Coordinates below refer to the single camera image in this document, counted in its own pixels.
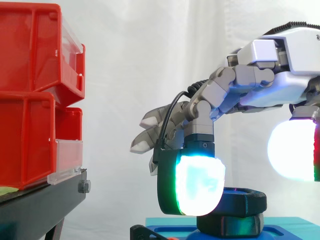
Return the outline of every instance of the black nut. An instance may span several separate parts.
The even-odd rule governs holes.
[[[246,218],[267,210],[267,196],[247,188],[225,187],[219,204],[209,215]]]

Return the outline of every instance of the glowing white sphere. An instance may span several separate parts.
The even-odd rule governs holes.
[[[314,143],[316,124],[310,119],[290,120],[273,130],[268,157],[283,177],[314,181]]]
[[[226,167],[214,157],[181,156],[175,167],[175,194],[179,210],[188,216],[212,212],[222,197]]]

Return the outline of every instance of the red drawer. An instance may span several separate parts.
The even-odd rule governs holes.
[[[85,47],[56,4],[0,2],[0,91],[50,92],[66,107],[85,97]]]
[[[57,166],[82,165],[81,109],[56,107],[48,92],[0,92],[0,114],[0,187],[24,189]]]

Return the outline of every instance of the white backdrop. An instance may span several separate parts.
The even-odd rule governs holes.
[[[39,0],[62,7],[86,45],[84,164],[92,189],[70,213],[62,240],[128,240],[129,228],[164,217],[151,152],[129,152],[144,114],[207,78],[222,58],[289,21],[320,24],[317,0]],[[288,107],[223,116],[215,124],[226,184],[268,196],[266,216],[320,225],[320,184],[286,180],[268,162],[267,142]]]

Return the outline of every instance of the robot finger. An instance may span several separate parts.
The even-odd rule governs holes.
[[[179,113],[187,105],[187,103],[187,101],[178,102],[172,110],[172,116],[175,116],[176,113]],[[158,126],[165,119],[169,106],[170,105],[158,107],[147,112],[139,124],[140,127],[149,129],[151,127]]]

